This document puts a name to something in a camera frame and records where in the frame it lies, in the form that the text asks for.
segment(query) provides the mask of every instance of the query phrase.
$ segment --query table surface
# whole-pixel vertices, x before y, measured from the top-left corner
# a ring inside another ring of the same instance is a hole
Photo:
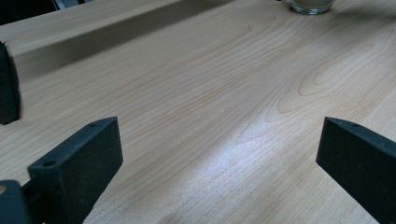
[[[375,223],[315,163],[325,117],[396,139],[396,1],[97,0],[0,26],[22,118],[0,179],[119,118],[124,163],[85,223]]]

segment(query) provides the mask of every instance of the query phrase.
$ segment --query black object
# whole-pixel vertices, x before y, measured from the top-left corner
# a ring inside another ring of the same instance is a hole
[[[52,0],[0,0],[0,25],[55,11]]]
[[[0,223],[82,223],[121,165],[117,118],[86,125],[28,167],[22,191],[0,181]]]
[[[396,143],[326,118],[317,163],[380,223],[396,223]]]
[[[9,59],[6,46],[0,42],[0,123],[20,117],[21,97],[17,72]]]

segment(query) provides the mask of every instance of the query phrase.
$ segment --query light wood tabletop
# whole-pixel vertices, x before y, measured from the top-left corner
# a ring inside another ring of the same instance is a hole
[[[396,1],[97,0],[0,26],[22,117],[0,179],[119,118],[124,163],[85,223],[375,223],[315,162],[324,118],[396,139]]]

